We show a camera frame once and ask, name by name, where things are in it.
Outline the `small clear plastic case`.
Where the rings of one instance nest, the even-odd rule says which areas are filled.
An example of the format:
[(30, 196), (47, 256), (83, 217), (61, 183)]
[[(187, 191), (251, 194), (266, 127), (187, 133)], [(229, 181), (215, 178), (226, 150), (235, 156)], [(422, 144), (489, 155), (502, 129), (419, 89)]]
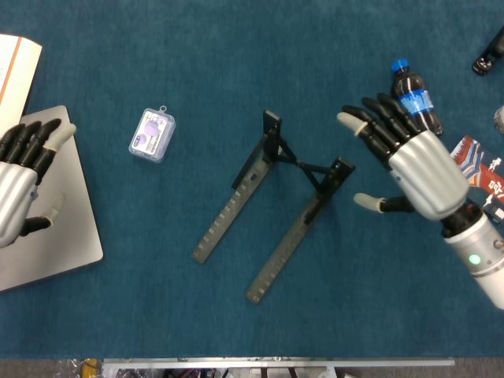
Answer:
[(144, 109), (128, 146), (132, 155), (154, 163), (163, 160), (176, 130), (176, 120), (167, 111), (165, 105)]

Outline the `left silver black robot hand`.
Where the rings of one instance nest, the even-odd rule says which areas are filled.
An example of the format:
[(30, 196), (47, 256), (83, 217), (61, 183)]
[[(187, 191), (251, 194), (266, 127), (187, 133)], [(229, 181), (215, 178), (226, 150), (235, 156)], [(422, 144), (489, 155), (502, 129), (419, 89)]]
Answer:
[(54, 225), (64, 195), (42, 215), (28, 212), (56, 153), (75, 133), (74, 124), (54, 118), (15, 125), (0, 137), (0, 248)]

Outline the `aluminium frame rail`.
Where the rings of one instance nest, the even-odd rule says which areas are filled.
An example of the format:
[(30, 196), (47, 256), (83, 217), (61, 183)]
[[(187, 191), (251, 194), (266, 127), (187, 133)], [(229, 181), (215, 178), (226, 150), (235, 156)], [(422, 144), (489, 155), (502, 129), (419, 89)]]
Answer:
[(269, 370), (319, 369), (322, 378), (336, 378), (336, 370), (343, 368), (413, 368), (451, 367), (453, 358), (302, 358), (302, 357), (222, 357), (222, 358), (106, 358), (102, 362), (102, 374), (113, 378), (120, 370), (161, 369), (216, 369), (221, 372), (248, 369), (259, 370), (264, 376)]

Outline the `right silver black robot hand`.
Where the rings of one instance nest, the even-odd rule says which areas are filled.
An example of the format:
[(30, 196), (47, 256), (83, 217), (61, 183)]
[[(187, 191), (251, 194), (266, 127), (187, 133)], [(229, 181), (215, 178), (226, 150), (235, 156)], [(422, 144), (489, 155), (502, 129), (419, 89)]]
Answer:
[(465, 204), (469, 185), (439, 138), (387, 94), (343, 106), (338, 122), (367, 146), (424, 218), (441, 221)]

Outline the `red black printed box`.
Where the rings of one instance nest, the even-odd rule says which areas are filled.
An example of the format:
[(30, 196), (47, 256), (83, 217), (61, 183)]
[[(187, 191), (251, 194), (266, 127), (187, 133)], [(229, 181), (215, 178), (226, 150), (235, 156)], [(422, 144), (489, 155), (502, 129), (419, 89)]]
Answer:
[(504, 227), (504, 157), (470, 135), (464, 135), (450, 155), (469, 183), (469, 200)]

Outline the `yellow plastic part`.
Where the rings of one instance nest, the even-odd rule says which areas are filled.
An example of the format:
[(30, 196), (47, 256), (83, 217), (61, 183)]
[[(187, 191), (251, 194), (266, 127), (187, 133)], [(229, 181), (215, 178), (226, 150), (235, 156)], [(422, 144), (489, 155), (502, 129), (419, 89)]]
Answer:
[(80, 365), (80, 378), (102, 378), (102, 363), (96, 358), (86, 358)]

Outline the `black handheld device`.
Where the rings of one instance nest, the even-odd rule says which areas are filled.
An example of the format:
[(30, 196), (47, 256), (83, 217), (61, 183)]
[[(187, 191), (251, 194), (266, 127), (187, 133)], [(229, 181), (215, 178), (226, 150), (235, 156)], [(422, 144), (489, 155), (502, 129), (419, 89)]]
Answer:
[(484, 51), (473, 62), (472, 70), (477, 75), (485, 76), (501, 57), (504, 57), (504, 26), (500, 28)]

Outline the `cola bottle with blue label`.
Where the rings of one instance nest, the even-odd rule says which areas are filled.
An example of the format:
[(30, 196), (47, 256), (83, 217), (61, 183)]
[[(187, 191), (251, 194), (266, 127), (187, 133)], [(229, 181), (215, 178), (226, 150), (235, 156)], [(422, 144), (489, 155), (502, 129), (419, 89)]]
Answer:
[(440, 137), (444, 129), (435, 114), (434, 105), (423, 78), (410, 70), (410, 63), (405, 58), (394, 61), (391, 72), (394, 76), (391, 87), (392, 96), (408, 110), (418, 125)]

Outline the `black folding laptop stand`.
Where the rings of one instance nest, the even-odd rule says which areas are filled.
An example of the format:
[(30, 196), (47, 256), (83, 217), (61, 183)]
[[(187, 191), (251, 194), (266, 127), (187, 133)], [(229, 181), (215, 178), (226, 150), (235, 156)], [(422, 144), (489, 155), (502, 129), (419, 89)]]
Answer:
[(261, 139), (232, 183), (234, 193), (191, 254), (198, 263), (206, 263), (275, 164), (281, 162), (301, 169), (313, 185), (315, 193), (247, 289), (246, 297), (255, 305), (260, 304), (321, 211), (355, 170), (353, 164), (340, 157), (328, 167), (311, 165), (299, 160), (280, 134), (281, 118), (268, 109), (263, 113), (262, 124)]

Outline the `silver closed laptop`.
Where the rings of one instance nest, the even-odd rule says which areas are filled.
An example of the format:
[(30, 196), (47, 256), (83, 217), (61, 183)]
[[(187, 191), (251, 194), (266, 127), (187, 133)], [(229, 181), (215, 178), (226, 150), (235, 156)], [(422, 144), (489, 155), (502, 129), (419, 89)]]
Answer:
[(56, 153), (28, 216), (44, 214), (60, 195), (65, 196), (65, 201), (53, 226), (0, 248), (0, 292), (102, 259), (102, 245), (74, 138)]

